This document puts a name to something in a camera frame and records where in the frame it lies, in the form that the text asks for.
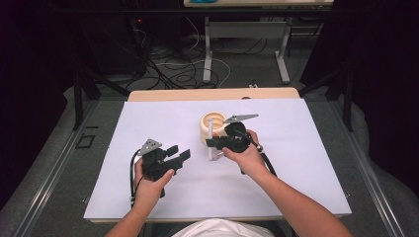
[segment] cable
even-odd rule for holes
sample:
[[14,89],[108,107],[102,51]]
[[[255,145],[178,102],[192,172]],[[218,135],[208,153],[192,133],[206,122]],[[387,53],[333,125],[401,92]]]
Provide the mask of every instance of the cable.
[[[230,75],[230,68],[229,68],[229,66],[225,62],[223,62],[223,61],[221,61],[219,59],[213,59],[213,60],[216,60],[216,61],[219,61],[219,62],[223,63],[228,68],[228,75],[223,80],[223,81],[225,81],[229,77],[229,75]],[[204,60],[199,60],[199,61],[188,62],[188,63],[158,63],[158,64],[155,64],[155,65],[156,66],[159,66],[159,65],[165,65],[165,66],[167,66],[167,65],[178,65],[178,66],[186,66],[187,67],[189,65],[193,65],[194,66],[195,64],[200,63],[200,62],[205,62],[205,61]],[[174,78],[174,77],[177,76],[178,77],[177,78],[177,81],[180,82],[180,83],[185,83],[185,82],[188,82],[189,80],[195,80],[195,82],[196,82],[195,85],[189,85],[189,86],[191,86],[192,88],[196,88],[196,89],[202,88],[202,87],[207,87],[207,86],[213,86],[213,88],[215,88],[215,85],[217,84],[217,82],[215,82],[215,83],[206,83],[206,85],[204,85],[204,86],[197,85],[197,79],[195,79],[195,75],[196,75],[196,70],[197,69],[208,70],[208,69],[205,69],[205,68],[197,68],[197,67],[194,66],[194,69],[183,71],[181,73],[178,73],[178,74],[173,75],[170,78]],[[183,80],[183,81],[181,81],[179,79],[180,77],[187,76],[187,75],[182,75],[183,73],[187,73],[187,72],[191,72],[191,71],[194,71],[194,75],[193,76],[188,76],[188,77],[190,77],[189,80]]]
[[130,191],[131,194],[134,194],[134,189],[133,189],[133,179],[134,179],[134,169],[133,169],[133,161],[135,160],[135,157],[138,155],[138,152],[140,151],[140,149],[138,149],[137,151],[135,151],[135,153],[133,153],[131,161],[129,163],[129,186],[130,186]]
[[136,80],[133,80],[133,81],[130,81],[128,84],[126,84],[126,89],[128,90],[128,87],[130,86],[130,85],[132,85],[132,83],[134,83],[134,82],[136,82],[136,81],[138,81],[138,80],[140,80],[140,79],[143,79],[143,80],[146,80],[146,79],[157,79],[157,82],[154,84],[154,85],[152,85],[151,87],[149,87],[149,88],[146,88],[145,90],[152,90],[152,89],[154,89],[155,87],[157,87],[157,85],[160,83],[160,78],[158,78],[158,77],[141,77],[141,78],[138,78],[138,79],[136,79]]
[[216,51],[216,50],[214,52],[216,52],[216,54],[226,54],[226,55],[258,54],[258,53],[261,53],[266,48],[266,46],[268,45],[268,39],[265,39],[265,44],[263,45],[261,49],[259,49],[259,51],[256,51],[256,52],[249,52],[249,51],[255,48],[256,45],[258,45],[259,42],[262,41],[262,39],[263,38],[260,38],[255,44],[253,44],[253,46],[251,46],[249,49],[243,52],[221,52],[221,51]]
[[[90,7],[88,6],[88,4],[86,4],[86,2],[85,2],[85,0],[82,0],[82,4],[83,4],[83,6],[86,8],[86,9],[90,9]],[[95,23],[97,24],[97,25],[99,25],[100,26],[100,28],[102,29],[102,31],[103,32],[105,32],[105,34],[114,42],[114,44],[117,46],[117,47],[119,47],[120,49],[122,49],[124,52],[126,52],[127,54],[129,54],[129,55],[131,55],[131,56],[133,56],[135,59],[137,59],[138,61],[139,61],[139,63],[140,64],[146,64],[146,62],[144,61],[144,58],[143,57],[141,57],[141,55],[139,55],[138,54],[138,51],[137,51],[137,48],[140,46],[141,48],[144,48],[144,44],[146,43],[146,41],[147,40],[150,40],[148,37],[147,37],[147,33],[146,32],[144,32],[144,31],[142,31],[142,30],[140,30],[140,29],[132,29],[134,32],[136,32],[136,33],[142,33],[142,35],[143,35],[143,37],[142,37],[142,41],[141,42],[138,42],[137,41],[137,39],[138,39],[138,37],[136,37],[136,36],[133,36],[134,37],[134,40],[135,40],[135,45],[133,45],[133,48],[134,48],[134,51],[132,51],[132,50],[130,50],[130,49],[128,49],[128,48],[126,48],[125,46],[123,46],[122,44],[120,44],[118,41],[117,41],[117,39],[116,38],[114,38],[114,36],[112,36],[111,35],[111,33],[108,31],[108,29],[99,21],[99,20],[97,20],[97,19],[95,19],[94,20],[95,21]],[[136,81],[137,80],[137,75],[136,74],[134,74],[133,76],[132,76],[132,78],[131,79],[129,79],[129,81]]]
[[192,50],[193,48],[195,48],[198,43],[200,42],[200,33],[198,32],[197,27],[191,22],[191,20],[189,20],[189,18],[186,18],[186,20],[188,20],[189,23],[191,23],[191,26],[195,29],[195,31],[197,32],[197,42],[191,47],[189,48],[186,52],[189,52],[190,50]]
[[271,172],[271,174],[277,176],[277,172],[275,172],[274,166],[272,165],[271,161],[269,160],[268,156],[265,154],[265,152],[263,151],[263,148],[261,145],[259,145],[258,143],[256,143],[253,138],[248,134],[248,133],[243,133],[239,130],[232,130],[234,132],[237,132],[238,134],[242,135],[242,137],[244,137],[245,139],[247,139],[248,141],[250,141],[250,143],[252,143],[256,149],[258,149],[259,154],[261,155],[262,159],[265,161],[265,164],[268,166],[269,171]]
[[227,76],[221,81],[221,83],[219,83],[219,85],[218,85],[218,88],[221,88],[221,85],[222,85],[222,83],[224,83],[226,80],[227,80],[227,78],[230,76],[230,73],[231,73],[231,69],[230,69],[230,67],[228,66],[228,64],[227,63],[225,63],[225,62],[223,62],[223,61],[221,61],[221,60],[219,60],[219,59],[215,59],[215,58],[213,58],[212,60],[215,60],[215,61],[219,61],[219,62],[222,62],[227,68],[228,68],[228,74],[227,74]]

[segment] hand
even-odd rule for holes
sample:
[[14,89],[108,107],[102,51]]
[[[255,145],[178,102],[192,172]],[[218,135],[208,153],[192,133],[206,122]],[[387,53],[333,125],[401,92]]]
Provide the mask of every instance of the hand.
[[[256,132],[250,129],[247,129],[247,132],[250,134],[252,139],[259,144]],[[222,152],[225,157],[235,161],[240,169],[252,179],[261,172],[269,172],[265,166],[262,156],[259,154],[258,149],[252,143],[242,153],[233,152],[226,147],[222,148]]]
[[142,159],[139,159],[135,163],[135,185],[138,184],[138,188],[135,193],[135,203],[133,208],[137,206],[145,209],[148,213],[154,208],[160,199],[160,193],[163,190],[164,186],[169,183],[175,174],[174,170],[168,170],[163,177],[158,181],[150,181],[147,177],[142,177]]

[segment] black cable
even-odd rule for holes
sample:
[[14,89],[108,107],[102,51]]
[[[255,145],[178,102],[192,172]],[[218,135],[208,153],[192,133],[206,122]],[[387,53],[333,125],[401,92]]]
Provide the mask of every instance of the black cable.
[[174,49],[171,49],[169,45],[163,43],[159,39],[156,39],[160,42],[161,45],[160,48],[153,49],[153,51],[150,53],[153,60],[160,60],[165,57],[173,57],[176,56],[178,53],[174,51]]
[[249,52],[250,50],[252,50],[253,48],[256,47],[256,45],[259,44],[259,42],[262,40],[263,38],[260,38],[258,41],[256,41],[256,43],[253,44],[253,46],[251,46],[250,48],[248,48],[247,50],[243,51],[243,52],[222,52],[222,51],[215,51],[216,54],[225,54],[225,55],[241,55],[241,54],[258,54],[260,52],[262,52],[266,46],[268,45],[268,39],[265,39],[265,44],[262,46],[261,49],[259,49],[259,51],[256,52]]
[[200,41],[196,46],[191,47],[187,52],[190,52],[192,50],[197,51],[198,54],[195,55],[195,56],[189,56],[190,60],[200,58],[201,56],[204,55],[204,53],[206,51],[205,44]]
[[[213,47],[213,45],[216,44],[216,43],[219,43],[221,45],[220,49]],[[224,43],[222,43],[222,41],[212,41],[210,43],[210,49],[211,49],[212,52],[220,52],[223,49],[225,49],[225,46],[224,46]]]
[[140,149],[138,149],[137,151],[135,151],[135,153],[133,153],[130,164],[129,164],[129,186],[130,186],[130,190],[131,190],[131,194],[134,193],[134,189],[133,189],[133,179],[134,179],[134,163],[133,161],[135,160],[136,155],[138,155],[138,152],[140,151]]
[[151,87],[146,88],[145,90],[152,90],[152,89],[154,89],[160,83],[160,80],[159,80],[158,77],[141,77],[141,78],[138,78],[138,79],[136,79],[134,81],[130,81],[128,84],[126,84],[126,89],[128,90],[128,87],[130,85],[132,85],[133,83],[135,83],[135,82],[137,82],[139,80],[146,80],[146,79],[157,79],[157,82],[154,85],[152,85]]
[[239,133],[239,134],[241,134],[242,135],[242,137],[244,137],[245,139],[247,139],[248,141],[250,141],[250,143],[252,143],[255,147],[256,147],[256,149],[258,149],[258,151],[259,151],[259,154],[262,156],[262,159],[265,161],[265,164],[268,166],[268,169],[269,169],[269,171],[273,174],[273,175],[275,175],[275,176],[277,176],[277,172],[275,172],[275,169],[274,169],[274,166],[272,166],[272,163],[271,163],[271,161],[269,160],[269,158],[268,158],[268,156],[265,154],[265,152],[263,152],[263,149],[262,149],[262,146],[261,145],[259,145],[258,143],[256,143],[254,140],[253,140],[253,138],[248,134],[248,133],[243,133],[243,132],[241,132],[241,131],[239,131],[239,130],[232,130],[232,131],[234,131],[234,132],[237,132],[237,133]]
[[147,65],[157,73],[160,81],[164,83],[165,89],[182,89],[181,85],[172,82],[166,75],[164,75],[153,61],[148,60],[147,62]]

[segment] table leg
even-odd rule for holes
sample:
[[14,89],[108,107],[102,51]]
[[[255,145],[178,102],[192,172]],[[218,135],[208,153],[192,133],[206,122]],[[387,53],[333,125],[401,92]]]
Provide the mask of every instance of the table leg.
[[204,78],[203,81],[208,83],[210,81],[210,68],[212,63],[212,52],[210,50],[210,19],[206,17],[206,61],[204,64]]
[[293,18],[287,18],[287,23],[284,28],[284,36],[281,41],[280,51],[275,51],[275,56],[277,58],[278,68],[280,69],[281,79],[284,84],[290,84],[290,76],[287,71],[286,64],[284,62],[284,55],[287,50],[287,43],[290,38],[291,27],[293,25]]

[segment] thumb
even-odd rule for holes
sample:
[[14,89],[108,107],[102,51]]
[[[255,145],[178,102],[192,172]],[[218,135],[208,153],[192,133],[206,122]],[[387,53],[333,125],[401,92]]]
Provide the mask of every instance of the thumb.
[[163,188],[164,186],[167,185],[167,183],[169,183],[169,181],[172,179],[174,174],[175,174],[175,171],[173,169],[170,169],[157,182]]
[[232,150],[228,149],[227,147],[222,148],[222,153],[224,153],[224,156],[227,157],[228,159],[236,161],[235,155],[234,155],[235,153]]

